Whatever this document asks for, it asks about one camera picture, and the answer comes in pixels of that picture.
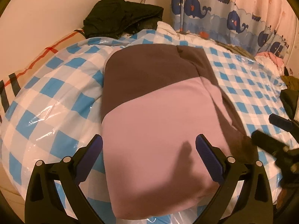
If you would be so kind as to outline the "white quilted blanket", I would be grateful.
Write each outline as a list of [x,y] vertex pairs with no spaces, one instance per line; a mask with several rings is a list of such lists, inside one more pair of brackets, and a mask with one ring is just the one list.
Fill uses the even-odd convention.
[[171,37],[178,37],[178,38],[180,38],[180,36],[181,36],[181,34],[177,33],[171,27],[170,24],[165,23],[163,21],[158,21],[157,22],[157,29],[156,29],[156,31],[159,32],[159,33],[161,33],[161,34],[168,35],[168,36],[171,36]]

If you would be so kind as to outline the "pink and brown jacket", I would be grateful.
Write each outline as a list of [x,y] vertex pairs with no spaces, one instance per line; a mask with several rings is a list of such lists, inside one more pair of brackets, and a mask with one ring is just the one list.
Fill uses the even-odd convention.
[[152,44],[114,53],[100,117],[108,193],[120,219],[183,211],[216,192],[196,151],[200,134],[241,162],[258,156],[201,48]]

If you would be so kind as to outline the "whale pattern curtain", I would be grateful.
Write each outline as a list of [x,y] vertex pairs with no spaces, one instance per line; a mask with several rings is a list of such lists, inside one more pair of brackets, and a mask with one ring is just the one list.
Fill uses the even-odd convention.
[[287,0],[171,0],[173,28],[252,55],[271,52],[286,59],[295,40],[297,17]]

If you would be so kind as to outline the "pink clothes pile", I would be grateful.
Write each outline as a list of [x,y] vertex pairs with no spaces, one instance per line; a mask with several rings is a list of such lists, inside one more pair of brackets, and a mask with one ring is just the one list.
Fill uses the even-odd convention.
[[258,62],[263,62],[267,67],[270,68],[270,65],[275,65],[277,69],[283,69],[285,67],[284,61],[282,58],[276,56],[272,52],[260,52],[257,53],[255,59]]

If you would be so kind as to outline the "black garment pile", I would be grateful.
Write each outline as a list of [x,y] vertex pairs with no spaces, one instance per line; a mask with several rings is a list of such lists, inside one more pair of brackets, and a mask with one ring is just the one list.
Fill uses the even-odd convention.
[[123,33],[136,34],[157,29],[164,9],[160,6],[125,0],[98,1],[83,21],[85,38],[119,39]]

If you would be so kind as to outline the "olive brown garment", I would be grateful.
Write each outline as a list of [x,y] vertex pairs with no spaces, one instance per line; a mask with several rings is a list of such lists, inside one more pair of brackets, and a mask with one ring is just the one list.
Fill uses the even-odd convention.
[[287,88],[294,91],[299,91],[299,79],[294,76],[281,76],[281,79],[286,84]]

